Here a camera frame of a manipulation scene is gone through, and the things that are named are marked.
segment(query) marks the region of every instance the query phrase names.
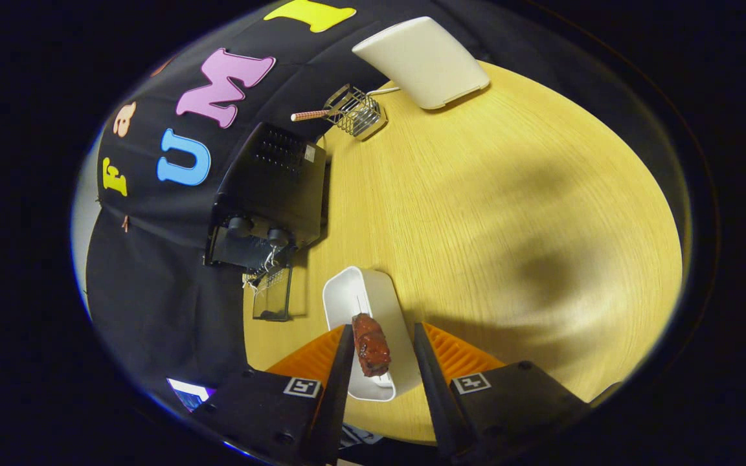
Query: wire skewer holder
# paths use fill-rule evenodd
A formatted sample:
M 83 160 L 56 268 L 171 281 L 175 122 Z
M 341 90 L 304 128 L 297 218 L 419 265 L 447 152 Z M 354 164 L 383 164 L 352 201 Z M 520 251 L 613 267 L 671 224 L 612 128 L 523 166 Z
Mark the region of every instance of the wire skewer holder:
M 324 110 L 323 118 L 360 141 L 370 138 L 387 124 L 384 107 L 349 83 L 328 98 Z

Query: white plastic container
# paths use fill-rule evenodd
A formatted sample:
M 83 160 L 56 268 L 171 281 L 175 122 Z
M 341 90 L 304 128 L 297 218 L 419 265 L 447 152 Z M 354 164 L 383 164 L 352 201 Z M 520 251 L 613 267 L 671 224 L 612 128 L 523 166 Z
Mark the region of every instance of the white plastic container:
M 379 322 L 390 348 L 390 369 L 381 377 L 365 377 L 356 355 L 347 386 L 350 396 L 356 400 L 390 401 L 420 384 L 422 377 L 411 337 L 388 274 L 346 268 L 324 284 L 322 298 L 329 330 L 352 324 L 354 315 L 366 313 Z
M 491 83 L 468 50 L 430 17 L 388 27 L 359 42 L 352 51 L 423 109 L 444 107 Z

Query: toaster oven knob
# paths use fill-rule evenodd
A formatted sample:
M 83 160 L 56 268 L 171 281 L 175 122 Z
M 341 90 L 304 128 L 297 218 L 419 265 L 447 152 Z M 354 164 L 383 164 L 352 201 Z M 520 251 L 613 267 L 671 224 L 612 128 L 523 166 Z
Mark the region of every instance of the toaster oven knob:
M 282 248 L 285 247 L 285 245 L 289 244 L 288 233 L 284 230 L 281 230 L 280 228 L 273 228 L 267 231 L 267 239 L 269 239 L 270 245 L 273 245 L 277 248 Z
M 238 238 L 245 238 L 252 231 L 252 226 L 248 218 L 236 216 L 229 221 L 229 232 Z

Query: blue letter u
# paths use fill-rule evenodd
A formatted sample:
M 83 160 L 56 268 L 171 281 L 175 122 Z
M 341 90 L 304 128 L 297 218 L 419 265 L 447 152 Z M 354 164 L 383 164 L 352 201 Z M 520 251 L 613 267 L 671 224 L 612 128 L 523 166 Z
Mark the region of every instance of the blue letter u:
M 187 153 L 195 156 L 195 166 L 193 168 L 181 167 L 180 165 L 169 163 L 166 157 L 160 157 L 160 160 L 157 160 L 157 179 L 160 181 L 169 180 L 187 186 L 197 186 L 203 183 L 203 180 L 207 179 L 212 163 L 212 157 L 209 154 L 207 146 L 194 139 L 177 136 L 169 128 L 163 133 L 163 140 L 160 141 L 160 149 L 163 151 L 187 151 Z

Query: white tray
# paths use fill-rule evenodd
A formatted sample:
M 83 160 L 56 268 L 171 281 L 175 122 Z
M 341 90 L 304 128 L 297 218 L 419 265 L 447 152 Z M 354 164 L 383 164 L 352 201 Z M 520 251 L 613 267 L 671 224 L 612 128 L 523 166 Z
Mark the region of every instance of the white tray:
M 324 284 L 322 297 L 328 329 L 352 324 L 354 315 L 366 313 L 379 322 L 390 348 L 390 369 L 381 377 L 365 377 L 356 355 L 347 386 L 350 396 L 390 401 L 420 384 L 420 369 L 390 276 L 349 267 Z

